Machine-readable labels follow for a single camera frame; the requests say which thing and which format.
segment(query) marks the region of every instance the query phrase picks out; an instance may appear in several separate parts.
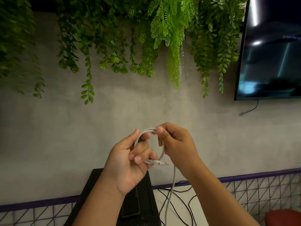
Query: wire mesh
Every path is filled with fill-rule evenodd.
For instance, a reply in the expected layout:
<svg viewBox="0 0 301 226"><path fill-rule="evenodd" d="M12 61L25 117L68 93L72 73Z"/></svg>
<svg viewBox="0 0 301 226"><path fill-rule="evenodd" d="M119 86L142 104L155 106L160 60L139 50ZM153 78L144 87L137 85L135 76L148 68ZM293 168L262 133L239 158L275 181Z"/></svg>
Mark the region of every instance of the wire mesh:
<svg viewBox="0 0 301 226"><path fill-rule="evenodd" d="M223 184L261 225L264 225L265 213L270 210L301 209L301 173L235 180ZM75 202L70 202L74 199L67 197L60 199L64 204L44 207L41 207L41 202L32 202L27 205L30 206L27 209L13 211L6 211L5 206L0 206L0 226L63 226L75 205Z"/></svg>

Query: white cable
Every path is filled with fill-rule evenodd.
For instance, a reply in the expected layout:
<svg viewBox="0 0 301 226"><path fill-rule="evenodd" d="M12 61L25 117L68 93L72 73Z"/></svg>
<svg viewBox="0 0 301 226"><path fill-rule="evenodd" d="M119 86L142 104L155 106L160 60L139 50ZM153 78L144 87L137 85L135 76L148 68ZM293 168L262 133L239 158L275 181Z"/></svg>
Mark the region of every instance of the white cable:
<svg viewBox="0 0 301 226"><path fill-rule="evenodd" d="M147 128L145 130L143 130L140 134L139 134L139 137L137 138L137 140L135 141L134 143L134 147L137 146L138 142L139 142L139 139L140 137L144 134L144 133L152 133L156 131L155 128ZM159 164L159 165L168 165L167 163L164 163L164 162L161 162L160 160L163 158L164 156L164 153L165 153L165 147L164 147L164 144L163 144L163 149L162 149L162 153L159 157L158 160L151 160L151 159L147 159L145 160L144 162L145 163L148 163L148 164ZM175 166L173 167L173 181L172 181L172 186L171 186L171 190L170 190L170 195L169 195L169 198L168 198L168 201L167 201L167 204L166 204L166 209L165 209L165 226L167 226L167 210L168 210L168 206L169 206L169 203L170 203L170 199L171 199L171 195L172 195L172 192L173 192L173 188L175 187Z"/></svg>

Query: hand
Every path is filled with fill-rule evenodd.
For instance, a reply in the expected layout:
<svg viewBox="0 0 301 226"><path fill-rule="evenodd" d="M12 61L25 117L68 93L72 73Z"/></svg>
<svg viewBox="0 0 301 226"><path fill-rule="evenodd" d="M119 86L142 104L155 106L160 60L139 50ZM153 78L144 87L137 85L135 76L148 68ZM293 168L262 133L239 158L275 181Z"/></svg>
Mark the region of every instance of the hand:
<svg viewBox="0 0 301 226"><path fill-rule="evenodd" d="M112 148L102 172L102 176L113 182L123 195L131 191L152 167L152 164L144 161L158 159L158 156L149 148L147 142L150 139L149 133L144 133L140 138L142 141L135 148L133 147L138 136L139 129L136 129L117 143Z"/></svg>
<svg viewBox="0 0 301 226"><path fill-rule="evenodd" d="M159 146L164 144L165 153L184 177L187 177L193 165L201 162L189 132L175 124L164 123L156 128L155 133L158 135Z"/></svg>

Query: purple metal bar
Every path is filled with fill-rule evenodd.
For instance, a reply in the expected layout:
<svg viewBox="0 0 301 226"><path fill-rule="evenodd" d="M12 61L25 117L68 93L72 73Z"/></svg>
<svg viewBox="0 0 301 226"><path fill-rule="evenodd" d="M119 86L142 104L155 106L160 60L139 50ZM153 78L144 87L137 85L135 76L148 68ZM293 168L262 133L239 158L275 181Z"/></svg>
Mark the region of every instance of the purple metal bar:
<svg viewBox="0 0 301 226"><path fill-rule="evenodd" d="M294 168L294 169L281 170L281 171L262 172L262 173L248 174L248 175L229 176L229 177L219 178L219 180L220 180L220 182L225 183L225 182L234 182L234 181L242 181L242 180L249 180L249 179L274 177L274 176L296 174L296 173L301 173L301 168ZM175 184L175 186L186 186L186 185L190 185L190 183L189 182L179 182L179 183ZM152 188L153 188L153 190L156 190L156 189L162 189L162 188L169 188L171 186L172 186L172 184L165 184L165 185L153 186ZM39 207L44 207L44 206L61 205L61 204L77 202L79 200L80 200L80 195L40 200L40 201L31 201L31 202L24 202L24 203L10 204L10 205L0 205L0 213L16 211L16 210L21 210L21 209L32 209L32 208L39 208Z"/></svg>

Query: red seat cushion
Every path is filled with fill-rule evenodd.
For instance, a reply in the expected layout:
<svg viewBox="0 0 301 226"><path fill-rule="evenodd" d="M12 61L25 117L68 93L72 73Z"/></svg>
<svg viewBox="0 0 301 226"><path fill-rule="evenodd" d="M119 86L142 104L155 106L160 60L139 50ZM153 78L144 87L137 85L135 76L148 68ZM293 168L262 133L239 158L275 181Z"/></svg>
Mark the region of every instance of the red seat cushion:
<svg viewBox="0 0 301 226"><path fill-rule="evenodd" d="M301 226L301 213L291 209L274 210L265 214L266 226Z"/></svg>

